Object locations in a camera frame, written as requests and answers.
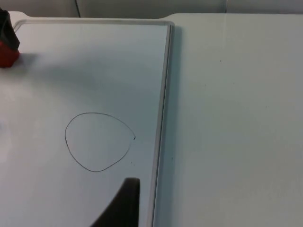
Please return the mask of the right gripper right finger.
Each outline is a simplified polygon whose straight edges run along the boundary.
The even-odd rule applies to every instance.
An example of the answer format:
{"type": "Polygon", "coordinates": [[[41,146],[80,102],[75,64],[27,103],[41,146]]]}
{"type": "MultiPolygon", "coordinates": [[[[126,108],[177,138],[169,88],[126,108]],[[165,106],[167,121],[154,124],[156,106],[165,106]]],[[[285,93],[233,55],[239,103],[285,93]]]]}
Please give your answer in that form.
{"type": "Polygon", "coordinates": [[[93,227],[139,226],[140,179],[126,178],[93,227]]]}

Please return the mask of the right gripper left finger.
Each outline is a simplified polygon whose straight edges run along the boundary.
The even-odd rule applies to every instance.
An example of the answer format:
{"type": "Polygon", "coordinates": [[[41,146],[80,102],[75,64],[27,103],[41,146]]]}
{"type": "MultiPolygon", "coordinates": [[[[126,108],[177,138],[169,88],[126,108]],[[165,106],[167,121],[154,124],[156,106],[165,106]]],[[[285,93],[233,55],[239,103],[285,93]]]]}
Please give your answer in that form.
{"type": "Polygon", "coordinates": [[[13,51],[19,48],[20,41],[13,29],[10,14],[3,9],[0,9],[0,40],[13,51]]]}

